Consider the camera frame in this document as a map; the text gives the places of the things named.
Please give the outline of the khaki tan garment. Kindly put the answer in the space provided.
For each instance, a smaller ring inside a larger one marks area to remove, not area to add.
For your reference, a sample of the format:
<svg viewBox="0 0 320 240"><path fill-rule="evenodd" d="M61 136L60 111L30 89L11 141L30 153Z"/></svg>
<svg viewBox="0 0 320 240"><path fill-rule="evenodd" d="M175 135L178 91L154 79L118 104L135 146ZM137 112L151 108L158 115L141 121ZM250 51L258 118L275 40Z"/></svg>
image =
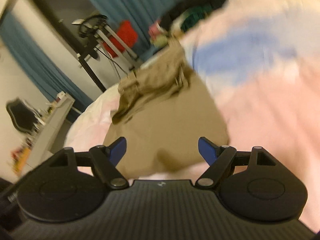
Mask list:
<svg viewBox="0 0 320 240"><path fill-rule="evenodd" d="M200 137L228 144L226 123L176 40L152 65L122 79L118 92L119 107L111 115L104 144L126 139L126 153L117 164L125 178L201 163Z"/></svg>

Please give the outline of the pile of mixed clothes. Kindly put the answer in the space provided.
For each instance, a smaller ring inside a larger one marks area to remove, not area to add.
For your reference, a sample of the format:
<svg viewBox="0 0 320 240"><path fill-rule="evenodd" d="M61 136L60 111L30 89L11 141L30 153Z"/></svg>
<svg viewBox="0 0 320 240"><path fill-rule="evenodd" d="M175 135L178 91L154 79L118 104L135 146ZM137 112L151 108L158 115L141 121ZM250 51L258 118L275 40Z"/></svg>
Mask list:
<svg viewBox="0 0 320 240"><path fill-rule="evenodd" d="M180 37L220 9L227 0L182 0L166 11L149 27L150 43L162 48L172 37Z"/></svg>

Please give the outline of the white dressing table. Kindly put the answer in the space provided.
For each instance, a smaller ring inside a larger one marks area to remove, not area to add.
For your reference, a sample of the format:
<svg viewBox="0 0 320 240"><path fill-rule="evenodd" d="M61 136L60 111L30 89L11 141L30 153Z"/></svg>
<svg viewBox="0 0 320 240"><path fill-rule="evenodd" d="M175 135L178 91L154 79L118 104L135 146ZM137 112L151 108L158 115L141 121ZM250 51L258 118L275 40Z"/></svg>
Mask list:
<svg viewBox="0 0 320 240"><path fill-rule="evenodd" d="M12 170L21 177L39 166L53 154L51 152L54 141L65 122L75 99L68 93L60 92L40 119L31 135L26 136L21 148L12 156Z"/></svg>

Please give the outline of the cosmetics on dressing table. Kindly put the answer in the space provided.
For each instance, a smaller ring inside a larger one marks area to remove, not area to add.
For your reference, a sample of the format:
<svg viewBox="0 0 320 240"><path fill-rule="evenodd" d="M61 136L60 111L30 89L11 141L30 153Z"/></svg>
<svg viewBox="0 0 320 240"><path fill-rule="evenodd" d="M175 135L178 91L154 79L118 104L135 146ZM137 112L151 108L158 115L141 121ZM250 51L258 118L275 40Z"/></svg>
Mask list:
<svg viewBox="0 0 320 240"><path fill-rule="evenodd" d="M14 128L25 135L20 148L11 154L12 170L17 176L26 174L53 155L52 145L74 102L65 92L57 94L45 110L36 110L20 98L7 102L6 110Z"/></svg>

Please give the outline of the black framed mirror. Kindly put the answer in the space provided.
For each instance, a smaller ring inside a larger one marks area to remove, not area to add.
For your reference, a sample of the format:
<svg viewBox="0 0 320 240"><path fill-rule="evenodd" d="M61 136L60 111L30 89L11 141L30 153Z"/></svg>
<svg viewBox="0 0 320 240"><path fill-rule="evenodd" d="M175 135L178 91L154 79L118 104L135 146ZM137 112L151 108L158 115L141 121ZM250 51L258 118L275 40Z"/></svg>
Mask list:
<svg viewBox="0 0 320 240"><path fill-rule="evenodd" d="M8 101L6 110L16 130L22 133L31 133L37 118L34 112L19 98Z"/></svg>

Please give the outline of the narrow teal curtain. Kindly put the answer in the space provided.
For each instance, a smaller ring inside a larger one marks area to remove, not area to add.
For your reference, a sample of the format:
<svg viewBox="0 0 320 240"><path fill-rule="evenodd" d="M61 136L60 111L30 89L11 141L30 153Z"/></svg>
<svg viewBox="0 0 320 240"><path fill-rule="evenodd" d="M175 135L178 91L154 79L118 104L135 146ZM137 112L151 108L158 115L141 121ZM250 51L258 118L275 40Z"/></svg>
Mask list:
<svg viewBox="0 0 320 240"><path fill-rule="evenodd" d="M53 101L59 92L75 99L67 120L74 123L93 102L43 52L13 13L5 11L1 18L1 39L25 74L46 99Z"/></svg>

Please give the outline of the pastel tie-dye duvet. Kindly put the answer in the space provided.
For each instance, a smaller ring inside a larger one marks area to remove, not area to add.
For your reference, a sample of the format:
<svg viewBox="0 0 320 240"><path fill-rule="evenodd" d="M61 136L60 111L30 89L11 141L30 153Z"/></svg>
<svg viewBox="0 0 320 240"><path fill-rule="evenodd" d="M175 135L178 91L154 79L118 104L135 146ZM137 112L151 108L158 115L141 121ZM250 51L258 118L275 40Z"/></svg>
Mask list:
<svg viewBox="0 0 320 240"><path fill-rule="evenodd" d="M262 146L308 190L319 231L319 0L228 0L180 40L230 143Z"/></svg>

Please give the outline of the garment steamer stand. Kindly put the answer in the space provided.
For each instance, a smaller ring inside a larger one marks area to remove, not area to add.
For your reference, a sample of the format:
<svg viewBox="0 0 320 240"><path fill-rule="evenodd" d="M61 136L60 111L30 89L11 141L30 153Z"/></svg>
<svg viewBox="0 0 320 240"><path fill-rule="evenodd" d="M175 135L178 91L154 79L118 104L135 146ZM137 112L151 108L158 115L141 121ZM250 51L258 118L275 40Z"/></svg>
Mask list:
<svg viewBox="0 0 320 240"><path fill-rule="evenodd" d="M78 27L80 38L88 39L89 50L96 49L109 60L117 78L120 78L118 70L125 74L127 74L127 71L114 60L105 45L108 45L118 58L130 65L129 70L135 70L142 65L139 56L112 30L108 24L107 16L98 14L86 19L76 19L72 22L72 25Z"/></svg>

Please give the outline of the red bag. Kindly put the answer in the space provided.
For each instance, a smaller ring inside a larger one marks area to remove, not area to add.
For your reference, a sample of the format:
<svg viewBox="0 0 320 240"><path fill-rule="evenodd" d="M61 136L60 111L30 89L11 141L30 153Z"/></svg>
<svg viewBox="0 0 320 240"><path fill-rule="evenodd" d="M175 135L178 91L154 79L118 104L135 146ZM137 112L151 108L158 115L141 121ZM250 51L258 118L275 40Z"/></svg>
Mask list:
<svg viewBox="0 0 320 240"><path fill-rule="evenodd" d="M109 41L115 46L121 53L127 51L130 56L137 59L137 54L132 50L133 46L138 40L138 34L132 27L129 20L124 20L120 23L116 32L112 30L109 25L105 25L104 28L107 31L107 37Z"/></svg>

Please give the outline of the dark window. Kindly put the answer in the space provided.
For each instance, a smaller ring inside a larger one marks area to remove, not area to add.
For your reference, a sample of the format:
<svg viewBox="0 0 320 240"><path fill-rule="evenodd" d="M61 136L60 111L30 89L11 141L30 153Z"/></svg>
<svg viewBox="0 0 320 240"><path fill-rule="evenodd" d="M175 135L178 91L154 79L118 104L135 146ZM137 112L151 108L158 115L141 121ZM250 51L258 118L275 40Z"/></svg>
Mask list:
<svg viewBox="0 0 320 240"><path fill-rule="evenodd" d="M87 38L80 38L75 20L86 19L99 11L89 0L32 0L61 38L75 53L83 53Z"/></svg>

